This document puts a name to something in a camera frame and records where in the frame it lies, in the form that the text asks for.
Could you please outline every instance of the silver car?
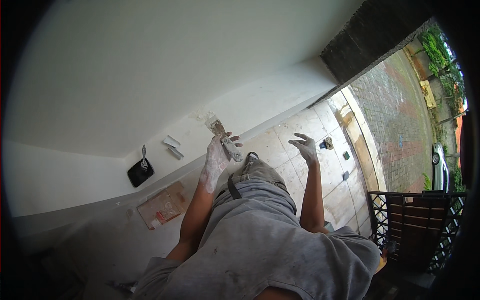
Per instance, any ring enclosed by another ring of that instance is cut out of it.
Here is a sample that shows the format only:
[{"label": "silver car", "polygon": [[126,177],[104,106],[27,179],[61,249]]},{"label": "silver car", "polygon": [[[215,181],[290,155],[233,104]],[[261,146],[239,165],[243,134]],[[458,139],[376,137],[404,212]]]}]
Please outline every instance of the silver car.
[{"label": "silver car", "polygon": [[444,148],[439,142],[433,144],[432,163],[432,190],[448,192],[448,168],[447,163],[445,162]]}]

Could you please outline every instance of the paint tray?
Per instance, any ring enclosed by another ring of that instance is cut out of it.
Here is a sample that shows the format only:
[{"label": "paint tray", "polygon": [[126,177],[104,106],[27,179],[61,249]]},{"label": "paint tray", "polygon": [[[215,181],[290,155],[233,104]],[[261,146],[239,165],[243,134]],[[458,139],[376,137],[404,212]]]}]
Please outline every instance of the paint tray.
[{"label": "paint tray", "polygon": [[148,164],[147,171],[144,171],[140,166],[140,164],[142,163],[141,159],[136,164],[134,164],[133,167],[130,168],[130,170],[127,171],[127,175],[128,175],[128,178],[130,179],[130,182],[136,188],[140,184],[144,183],[145,180],[149,179],[153,174],[155,174],[152,164],[150,164],[148,159],[145,159],[145,160],[147,161],[147,164]]}]

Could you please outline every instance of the right hand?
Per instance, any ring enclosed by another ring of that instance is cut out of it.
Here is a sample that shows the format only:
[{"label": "right hand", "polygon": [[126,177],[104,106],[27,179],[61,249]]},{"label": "right hand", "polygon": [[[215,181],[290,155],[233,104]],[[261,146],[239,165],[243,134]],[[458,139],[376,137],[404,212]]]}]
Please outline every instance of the right hand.
[{"label": "right hand", "polygon": [[298,148],[308,166],[318,164],[317,150],[313,138],[302,133],[295,133],[295,136],[304,140],[289,140],[288,142]]}]

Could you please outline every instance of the scraper handle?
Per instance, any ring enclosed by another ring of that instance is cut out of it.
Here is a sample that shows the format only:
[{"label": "scraper handle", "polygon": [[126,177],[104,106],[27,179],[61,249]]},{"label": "scraper handle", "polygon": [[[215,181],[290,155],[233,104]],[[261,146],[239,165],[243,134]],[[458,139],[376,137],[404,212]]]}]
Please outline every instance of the scraper handle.
[{"label": "scraper handle", "polygon": [[229,137],[226,136],[222,139],[222,145],[225,147],[225,149],[228,151],[228,154],[230,154],[234,161],[239,163],[243,160],[243,153],[237,148],[237,146],[235,146]]}]

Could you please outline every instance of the brick paving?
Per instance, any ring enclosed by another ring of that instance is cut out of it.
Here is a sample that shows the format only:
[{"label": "brick paving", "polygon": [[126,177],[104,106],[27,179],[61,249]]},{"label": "brick paving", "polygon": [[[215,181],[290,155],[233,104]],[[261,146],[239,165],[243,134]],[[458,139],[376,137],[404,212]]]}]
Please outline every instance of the brick paving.
[{"label": "brick paving", "polygon": [[432,127],[418,79],[403,51],[350,86],[375,138],[387,190],[421,192],[422,172],[432,178]]}]

